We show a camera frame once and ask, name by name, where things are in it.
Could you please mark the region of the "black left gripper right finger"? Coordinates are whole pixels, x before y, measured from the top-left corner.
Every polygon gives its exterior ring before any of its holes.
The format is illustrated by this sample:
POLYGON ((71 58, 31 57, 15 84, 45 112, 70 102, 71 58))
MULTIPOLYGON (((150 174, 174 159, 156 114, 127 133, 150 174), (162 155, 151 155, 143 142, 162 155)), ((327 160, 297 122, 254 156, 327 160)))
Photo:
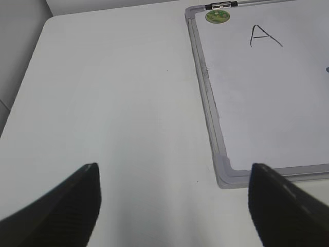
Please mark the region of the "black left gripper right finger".
POLYGON ((248 208, 263 246, 328 246, 328 206, 265 164, 252 165, 248 208))

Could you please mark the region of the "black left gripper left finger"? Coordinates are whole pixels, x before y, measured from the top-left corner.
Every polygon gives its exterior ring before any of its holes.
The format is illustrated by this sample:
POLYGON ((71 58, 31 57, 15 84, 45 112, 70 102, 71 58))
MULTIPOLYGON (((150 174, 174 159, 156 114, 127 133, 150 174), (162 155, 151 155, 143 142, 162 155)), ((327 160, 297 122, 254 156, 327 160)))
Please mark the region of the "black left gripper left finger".
POLYGON ((87 246, 101 201, 99 166, 86 164, 1 220, 1 246, 87 246))

